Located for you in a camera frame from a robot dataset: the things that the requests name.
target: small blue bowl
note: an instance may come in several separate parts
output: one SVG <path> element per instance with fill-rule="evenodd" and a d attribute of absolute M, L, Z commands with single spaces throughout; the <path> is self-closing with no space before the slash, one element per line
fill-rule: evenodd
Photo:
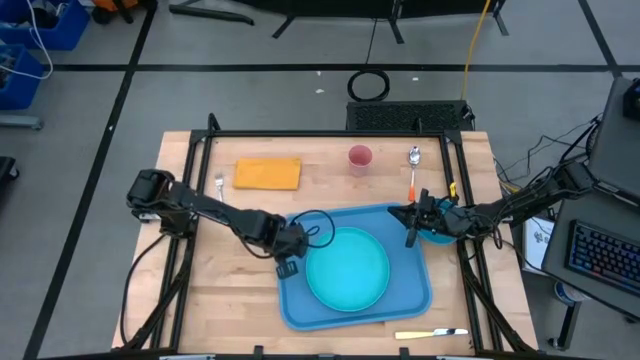
<path fill-rule="evenodd" d="M 447 209 L 451 205 L 452 205 L 451 201 L 449 200 L 443 201 L 442 204 L 440 204 L 440 212 L 444 214 L 444 212 L 447 211 Z M 422 237 L 423 240 L 436 245 L 450 245 L 456 241 L 456 238 L 454 237 L 441 235 L 441 234 L 434 234 L 428 230 L 418 231 L 418 235 L 420 235 L 420 237 Z"/>
<path fill-rule="evenodd" d="M 326 244 L 331 233 L 314 245 Z M 307 282 L 326 306 L 345 312 L 364 310 L 384 294 L 391 274 L 389 258 L 380 242 L 360 229 L 341 227 L 331 245 L 309 249 Z"/>

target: keyboard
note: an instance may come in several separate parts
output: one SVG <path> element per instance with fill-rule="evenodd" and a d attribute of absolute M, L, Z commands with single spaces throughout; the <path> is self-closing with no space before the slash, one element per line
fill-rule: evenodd
<path fill-rule="evenodd" d="M 640 242 L 577 220 L 565 266 L 640 296 Z"/>

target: blue container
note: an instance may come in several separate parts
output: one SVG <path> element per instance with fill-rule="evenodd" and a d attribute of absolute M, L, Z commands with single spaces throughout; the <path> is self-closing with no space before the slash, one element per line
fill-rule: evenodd
<path fill-rule="evenodd" d="M 78 0 L 49 0 L 49 2 L 55 6 L 61 3 L 69 3 L 69 5 L 60 16 L 56 27 L 38 29 L 42 43 L 47 50 L 73 50 L 89 23 L 89 13 Z M 7 44 L 23 44 L 29 49 L 38 49 L 38 45 L 33 40 L 34 37 L 36 34 L 34 33 L 31 37 L 28 27 L 0 28 L 0 39 Z"/>
<path fill-rule="evenodd" d="M 42 76 L 44 69 L 23 45 L 0 45 L 0 54 L 10 53 L 16 58 L 13 70 Z M 36 94 L 39 79 L 11 74 L 4 87 L 0 88 L 0 110 L 26 109 Z"/>
<path fill-rule="evenodd" d="M 418 316 L 431 305 L 432 292 L 429 274 L 420 242 L 412 248 L 404 246 L 407 229 L 389 212 L 389 206 L 398 203 L 379 204 L 346 209 L 328 210 L 337 228 L 354 227 L 375 237 L 389 259 L 390 277 L 386 291 L 370 307 L 354 312 L 334 310 L 318 300 L 307 282 L 307 256 L 290 258 L 299 273 L 278 280 L 280 314 L 288 327 L 298 331 L 310 331 L 386 320 Z M 316 243 L 331 231 L 324 215 L 311 213 L 297 220 L 305 229 L 319 226 L 320 231 L 310 241 Z"/>
<path fill-rule="evenodd" d="M 0 0 L 0 21 L 16 23 L 27 16 L 31 15 L 26 0 Z"/>

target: yellow sponge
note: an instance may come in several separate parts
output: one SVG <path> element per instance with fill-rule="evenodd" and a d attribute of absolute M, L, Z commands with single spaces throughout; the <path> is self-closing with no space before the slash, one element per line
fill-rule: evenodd
<path fill-rule="evenodd" d="M 296 190 L 302 161 L 298 158 L 240 159 L 236 163 L 236 189 Z"/>

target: gray floor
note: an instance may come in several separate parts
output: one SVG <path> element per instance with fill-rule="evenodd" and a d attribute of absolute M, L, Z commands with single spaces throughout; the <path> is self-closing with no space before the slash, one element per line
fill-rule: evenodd
<path fill-rule="evenodd" d="M 589 3 L 618 63 L 640 64 L 629 30 L 640 10 L 637 1 Z M 362 63 L 367 56 L 371 20 L 298 19 L 274 40 L 270 35 L 282 16 L 228 2 L 206 5 L 242 12 L 257 24 L 172 15 L 167 1 L 161 1 L 140 63 Z M 606 64 L 577 1 L 510 0 L 503 17 L 511 36 L 502 37 L 495 22 L 487 19 L 474 63 Z M 54 62 L 127 64 L 144 13 L 135 18 L 132 25 L 121 20 L 106 27 L 90 24 L 78 48 L 55 52 Z M 389 25 L 380 22 L 370 62 L 464 63 L 476 21 L 477 16 L 400 21 L 405 45 L 396 45 Z M 42 59 L 39 52 L 34 54 Z M 109 349 L 139 229 L 124 195 L 137 171 L 154 165 L 164 131 L 202 128 L 211 111 L 225 129 L 342 129 L 351 74 L 137 72 L 118 126 L 112 129 L 113 141 L 40 356 Z M 459 72 L 395 71 L 389 76 L 388 100 L 456 99 L 462 84 Z M 5 359 L 24 353 L 122 78 L 119 72 L 57 72 L 23 111 L 41 116 L 45 128 L 0 130 L 0 154 L 16 157 L 22 171 L 0 217 L 0 348 Z M 601 112 L 612 79 L 608 72 L 473 72 L 468 99 L 478 129 L 489 133 L 495 156 L 506 166 L 525 156 L 540 135 L 558 136 Z M 380 86 L 376 79 L 363 77 L 356 92 L 374 95 Z M 563 151 L 554 145 L 540 152 L 532 173 L 557 161 Z M 525 170 L 520 163 L 509 173 L 515 177 Z M 523 279 L 539 346 L 550 350 L 546 338 L 559 332 L 564 306 L 553 299 L 550 281 L 529 274 Z M 632 358 L 640 351 L 640 343 L 633 341 L 639 336 L 640 326 L 628 325 L 619 314 L 590 302 L 565 354 Z"/>

